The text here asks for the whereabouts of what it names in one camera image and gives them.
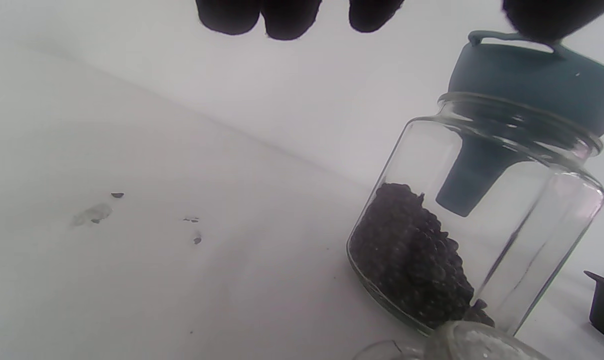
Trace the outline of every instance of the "clear glass jar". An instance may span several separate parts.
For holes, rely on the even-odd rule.
[[[604,203],[584,162],[599,137],[549,112],[447,93],[411,120],[347,243],[387,310],[514,335]]]
[[[353,360],[549,360],[530,346],[489,326],[468,321],[446,323],[423,348],[387,340],[371,344]]]

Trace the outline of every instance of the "white wall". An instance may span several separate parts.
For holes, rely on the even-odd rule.
[[[333,169],[375,180],[404,123],[432,114],[470,30],[508,30],[498,0],[407,0],[375,34],[325,0],[297,41],[231,38],[193,0],[0,1],[0,38],[90,64]],[[567,45],[604,63],[604,16]],[[604,184],[604,153],[589,166]],[[604,210],[567,271],[604,272]]]

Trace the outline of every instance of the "coffee grounds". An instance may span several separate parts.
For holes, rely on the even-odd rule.
[[[423,201],[406,184],[382,184],[348,244],[354,264],[398,309],[431,329],[463,318],[495,326],[484,301],[471,307],[474,288],[458,243]]]

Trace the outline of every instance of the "black glove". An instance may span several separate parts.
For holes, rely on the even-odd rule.
[[[375,32],[393,17],[404,0],[350,0],[348,20],[363,33]],[[316,21],[321,0],[196,0],[205,27],[229,35],[244,34],[260,13],[268,36],[297,39]],[[520,34],[556,43],[604,13],[604,0],[503,0],[503,9]]]

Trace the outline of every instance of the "lid handle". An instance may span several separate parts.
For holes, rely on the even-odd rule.
[[[484,40],[486,38],[493,38],[493,39],[498,39],[498,40],[503,40],[503,41],[526,41],[529,43],[544,45],[544,46],[548,47],[549,49],[551,49],[553,51],[553,54],[556,55],[556,57],[560,57],[560,59],[564,59],[565,57],[563,56],[563,54],[565,54],[565,52],[568,51],[568,49],[565,48],[564,46],[562,46],[560,43],[550,44],[550,43],[540,43],[537,41],[532,41],[531,39],[526,38],[526,37],[522,36],[521,34],[518,34],[517,32],[513,32],[511,34],[505,34],[504,32],[491,31],[491,30],[474,30],[474,31],[469,32],[469,34],[468,34],[468,41],[469,41],[469,43],[471,43],[472,46],[478,46],[478,45],[482,44],[482,40]]]

